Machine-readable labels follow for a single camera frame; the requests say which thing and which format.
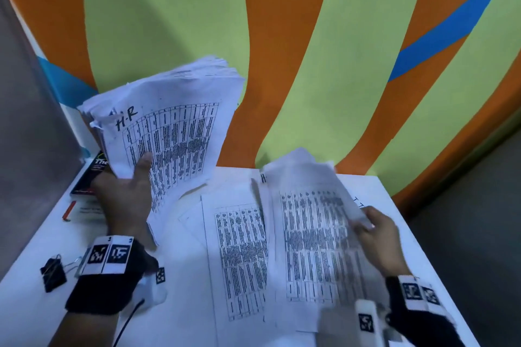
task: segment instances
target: paper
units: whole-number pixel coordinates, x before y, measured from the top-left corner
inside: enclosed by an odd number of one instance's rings
[[[369,221],[328,165],[268,167],[263,175],[260,197],[272,211],[266,320],[355,337],[356,300],[387,304],[383,278],[348,227],[348,219]]]
[[[251,187],[202,195],[206,246],[220,346],[313,346],[309,333],[264,322],[267,246]]]
[[[117,177],[131,178],[140,157],[153,152],[147,222],[156,243],[165,212],[210,178],[243,83],[224,60],[206,57],[97,95],[80,107]]]

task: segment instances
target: green stripe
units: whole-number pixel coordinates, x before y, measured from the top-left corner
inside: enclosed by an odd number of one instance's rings
[[[471,120],[521,48],[521,0],[491,0],[459,52],[369,174],[393,195],[412,182]]]
[[[201,56],[247,77],[245,0],[84,0],[91,67],[100,92]]]
[[[342,160],[367,127],[416,0],[324,0],[290,93],[256,163],[306,147]]]

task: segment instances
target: gray wall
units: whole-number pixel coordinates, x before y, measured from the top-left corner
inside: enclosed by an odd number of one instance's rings
[[[518,131],[411,222],[481,347],[520,345],[520,155]]]
[[[0,39],[1,280],[82,161],[9,0],[0,0]]]

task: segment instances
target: wall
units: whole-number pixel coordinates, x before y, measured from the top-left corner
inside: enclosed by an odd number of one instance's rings
[[[411,223],[482,347],[521,338],[520,154],[518,131]]]
[[[82,155],[9,0],[0,0],[0,38],[2,279],[76,176]]]
[[[521,106],[521,0],[13,1],[70,113],[216,54],[247,77],[220,166],[303,146],[402,211]]]

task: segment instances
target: black wristband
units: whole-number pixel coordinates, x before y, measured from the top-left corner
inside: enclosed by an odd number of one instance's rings
[[[157,260],[147,254],[134,239],[125,273],[80,276],[65,309],[72,313],[113,315],[132,299],[132,294],[145,272],[156,271]]]

